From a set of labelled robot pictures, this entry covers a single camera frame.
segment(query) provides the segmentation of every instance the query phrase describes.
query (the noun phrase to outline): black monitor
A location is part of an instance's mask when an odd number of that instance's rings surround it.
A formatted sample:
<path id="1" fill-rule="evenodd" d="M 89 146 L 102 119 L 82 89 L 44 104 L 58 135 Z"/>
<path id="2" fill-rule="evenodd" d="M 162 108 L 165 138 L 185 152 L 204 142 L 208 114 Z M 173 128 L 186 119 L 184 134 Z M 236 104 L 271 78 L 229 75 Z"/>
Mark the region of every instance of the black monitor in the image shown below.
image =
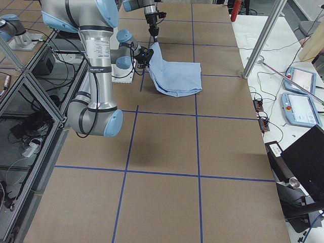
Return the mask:
<path id="1" fill-rule="evenodd" d="M 281 154 L 314 201 L 324 201 L 324 130 L 313 126 Z"/>

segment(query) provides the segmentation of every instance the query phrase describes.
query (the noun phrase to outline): folded towel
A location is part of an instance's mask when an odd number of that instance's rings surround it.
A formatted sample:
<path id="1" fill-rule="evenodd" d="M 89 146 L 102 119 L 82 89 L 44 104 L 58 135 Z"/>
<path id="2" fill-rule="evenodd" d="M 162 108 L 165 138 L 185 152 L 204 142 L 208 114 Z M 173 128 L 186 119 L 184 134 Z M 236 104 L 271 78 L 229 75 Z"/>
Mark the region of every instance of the folded towel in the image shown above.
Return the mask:
<path id="1" fill-rule="evenodd" d="M 151 47 L 154 54 L 148 71 L 156 89 L 166 95 L 182 97 L 201 91 L 200 63 L 167 62 L 163 60 L 158 43 Z"/>

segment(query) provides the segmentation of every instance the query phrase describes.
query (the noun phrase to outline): white plug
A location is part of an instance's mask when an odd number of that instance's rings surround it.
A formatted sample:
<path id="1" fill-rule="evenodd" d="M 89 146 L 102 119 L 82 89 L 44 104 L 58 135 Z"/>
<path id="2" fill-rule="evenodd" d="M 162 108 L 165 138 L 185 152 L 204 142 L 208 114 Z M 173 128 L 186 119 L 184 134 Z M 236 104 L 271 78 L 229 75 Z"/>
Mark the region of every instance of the white plug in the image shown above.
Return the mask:
<path id="1" fill-rule="evenodd" d="M 42 138 L 32 139 L 28 144 L 28 147 L 21 155 L 26 158 L 31 157 L 35 153 L 35 151 L 41 146 L 41 143 L 42 143 Z"/>

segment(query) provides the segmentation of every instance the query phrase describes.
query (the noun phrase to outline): blue cable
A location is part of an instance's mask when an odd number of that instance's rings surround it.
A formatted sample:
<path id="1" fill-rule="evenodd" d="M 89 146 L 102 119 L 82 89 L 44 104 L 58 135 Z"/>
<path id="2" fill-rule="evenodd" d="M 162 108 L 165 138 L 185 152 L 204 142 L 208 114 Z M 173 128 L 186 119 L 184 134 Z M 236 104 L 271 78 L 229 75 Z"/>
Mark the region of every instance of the blue cable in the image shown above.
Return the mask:
<path id="1" fill-rule="evenodd" d="M 310 227 L 309 227 L 309 230 L 307 231 L 307 234 L 305 235 L 305 238 L 304 238 L 304 240 L 303 240 L 303 243 L 305 243 L 306 242 L 306 239 L 307 239 L 307 237 L 308 237 L 308 235 L 309 235 L 309 233 L 310 233 L 310 230 L 312 229 L 312 227 L 314 226 L 314 224 L 316 223 L 316 221 L 321 217 L 321 216 L 323 216 L 324 215 L 324 213 L 321 213 L 320 215 L 318 215 L 317 217 L 316 217 L 316 219 L 314 219 L 314 221 L 313 221 L 313 223 L 310 225 Z"/>

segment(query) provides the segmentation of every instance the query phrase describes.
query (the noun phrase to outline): white label sticker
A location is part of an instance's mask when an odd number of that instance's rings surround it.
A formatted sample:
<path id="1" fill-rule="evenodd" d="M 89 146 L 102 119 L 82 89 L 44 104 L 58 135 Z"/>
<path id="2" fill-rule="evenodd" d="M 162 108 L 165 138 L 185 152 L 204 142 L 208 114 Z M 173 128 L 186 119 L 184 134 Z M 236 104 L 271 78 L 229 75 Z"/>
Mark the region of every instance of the white label sticker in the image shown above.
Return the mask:
<path id="1" fill-rule="evenodd" d="M 274 155 L 276 157 L 281 156 L 281 149 L 279 148 L 279 146 L 276 143 L 270 144 L 269 147 L 271 148 L 272 152 L 274 153 Z"/>
<path id="2" fill-rule="evenodd" d="M 110 58 L 110 45 L 106 40 L 88 39 L 87 55 L 89 58 Z"/>

